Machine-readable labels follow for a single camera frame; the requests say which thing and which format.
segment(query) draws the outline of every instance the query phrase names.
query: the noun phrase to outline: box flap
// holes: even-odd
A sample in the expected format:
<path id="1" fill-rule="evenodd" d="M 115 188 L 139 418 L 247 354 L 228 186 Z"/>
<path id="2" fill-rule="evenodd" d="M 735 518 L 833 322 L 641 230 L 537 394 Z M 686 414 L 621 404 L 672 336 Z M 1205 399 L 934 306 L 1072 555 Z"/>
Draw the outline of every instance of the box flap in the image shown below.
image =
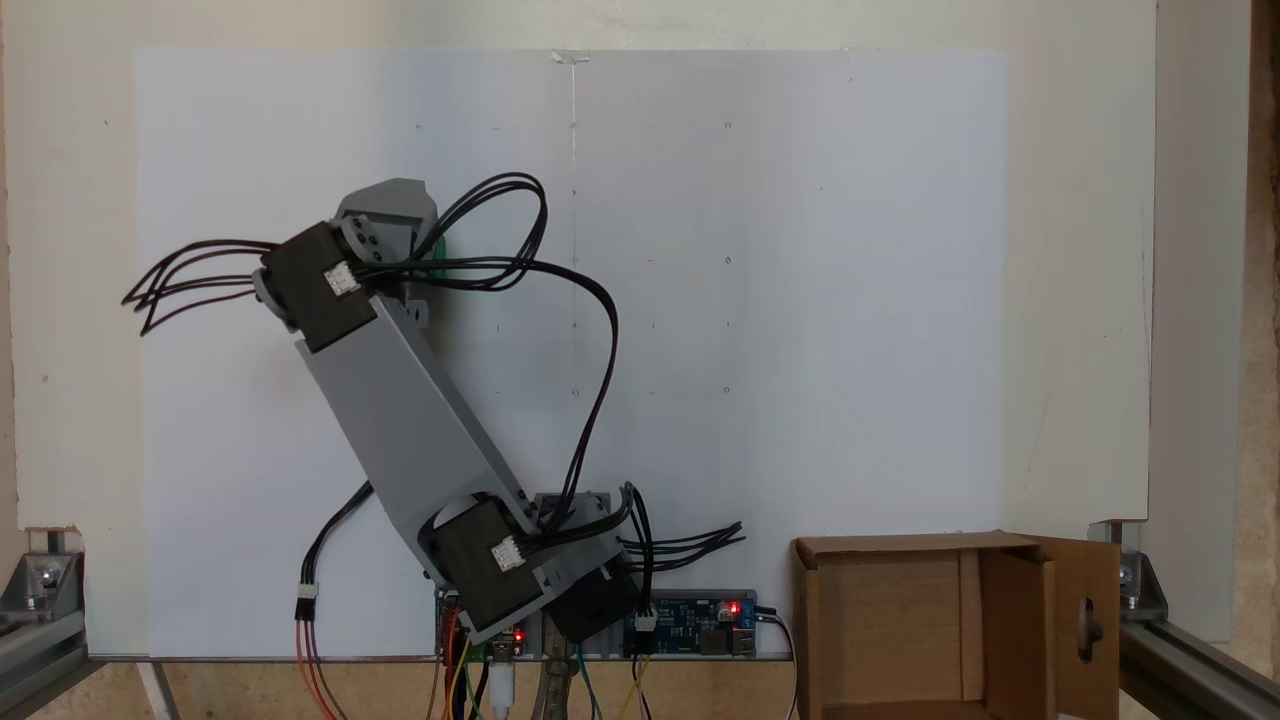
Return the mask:
<path id="1" fill-rule="evenodd" d="M 799 555 L 792 559 L 792 598 L 795 618 L 796 693 L 800 717 L 822 717 L 822 680 L 814 667 L 820 666 L 822 629 L 818 626 L 820 606 L 818 598 L 818 571 L 808 570 Z"/>
<path id="2" fill-rule="evenodd" d="M 1032 538 L 1056 565 L 1057 711 L 1085 720 L 1116 720 L 1120 715 L 1120 546 L 1103 542 Z M 1102 637 L 1088 661 L 1085 598 Z"/>
<path id="3" fill-rule="evenodd" d="M 1053 703 L 1053 562 L 998 550 L 982 553 L 982 630 L 987 712 L 1048 720 Z"/>
<path id="4" fill-rule="evenodd" d="M 982 571 L 977 550 L 960 551 L 960 688 L 964 701 L 982 700 Z"/>
<path id="5" fill-rule="evenodd" d="M 806 568 L 838 562 L 840 555 L 858 552 L 908 552 L 931 550 L 965 550 L 1034 546 L 1023 536 L 993 530 L 989 533 L 943 533 L 932 536 L 863 536 L 796 538 L 796 555 Z"/>

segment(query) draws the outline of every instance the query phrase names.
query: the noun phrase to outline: power module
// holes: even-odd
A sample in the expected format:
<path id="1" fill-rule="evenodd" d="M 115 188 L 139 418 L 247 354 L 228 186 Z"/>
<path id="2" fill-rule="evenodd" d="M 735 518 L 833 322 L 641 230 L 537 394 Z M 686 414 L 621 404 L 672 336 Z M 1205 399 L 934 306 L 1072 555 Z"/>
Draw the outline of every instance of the power module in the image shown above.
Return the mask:
<path id="1" fill-rule="evenodd" d="M 755 657 L 755 591 L 655 589 L 652 618 L 623 620 L 622 656 Z"/>

